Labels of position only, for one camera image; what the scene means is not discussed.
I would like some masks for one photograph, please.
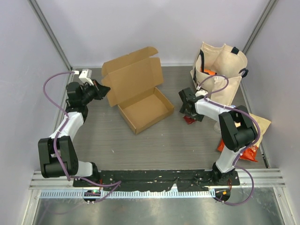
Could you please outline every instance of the gray table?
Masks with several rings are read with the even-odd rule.
[[[101,69],[92,69],[93,78],[101,81]],[[93,101],[89,115],[73,143],[79,160],[95,162],[99,169],[202,169],[211,168],[220,153],[216,151],[221,135],[213,129],[215,121],[186,124],[179,113],[178,92],[192,87],[190,67],[164,67],[165,82],[158,88],[175,105],[173,115],[134,135],[117,107],[108,100]],[[234,105],[245,105],[239,89]],[[258,163],[239,160],[245,168],[265,168],[261,153]]]

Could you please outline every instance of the robotic arm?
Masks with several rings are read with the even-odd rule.
[[[66,126],[61,130],[57,138],[57,149],[60,152],[64,166],[71,176],[88,177],[93,181],[99,180],[98,169],[94,163],[78,160],[72,140],[87,118],[87,104],[94,99],[101,100],[110,88],[100,85],[96,80],[92,80],[90,69],[83,70],[79,79],[83,84],[71,82],[66,86],[68,96],[66,112],[68,118],[65,115],[57,130],[48,138],[40,139],[38,142],[40,167],[45,178],[65,176],[54,153],[53,142],[57,132],[60,132],[60,128],[68,119]]]
[[[250,118],[242,113],[220,108],[205,101],[204,94],[195,94],[190,88],[179,92],[183,102],[180,112],[197,121],[208,116],[220,123],[221,135],[225,147],[220,158],[212,166],[212,179],[216,183],[228,180],[235,169],[235,160],[240,152],[256,137],[257,132]],[[237,109],[248,113],[246,107]]]

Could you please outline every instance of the beige canvas bag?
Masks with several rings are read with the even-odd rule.
[[[225,75],[229,80],[229,85],[224,90],[212,94],[210,98],[220,104],[231,105],[242,77],[248,73],[247,62],[245,54],[236,47],[232,48],[224,44],[218,48],[203,42],[191,70],[191,76],[195,87],[197,87],[206,77],[210,76],[204,72],[204,69]],[[214,77],[208,79],[201,88],[212,92],[225,85],[226,80],[224,78]]]

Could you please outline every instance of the cardboard box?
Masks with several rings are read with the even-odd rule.
[[[105,62],[102,84],[110,87],[109,105],[120,114],[135,134],[142,132],[174,111],[172,103],[156,87],[164,82],[154,47],[146,47]]]

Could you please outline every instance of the red object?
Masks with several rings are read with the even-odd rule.
[[[225,145],[224,145],[223,139],[221,139],[221,142],[220,142],[219,146],[217,147],[217,150],[222,152],[224,146]],[[258,147],[256,147],[255,145],[252,145],[250,148],[247,148],[246,151],[244,151],[243,155],[240,156],[240,158],[244,159],[244,160],[249,160],[249,161],[252,161],[252,162],[258,162],[255,159],[257,149],[258,149]]]
[[[184,116],[183,118],[187,122],[187,124],[192,124],[192,123],[196,122],[196,120],[189,118],[188,116]]]

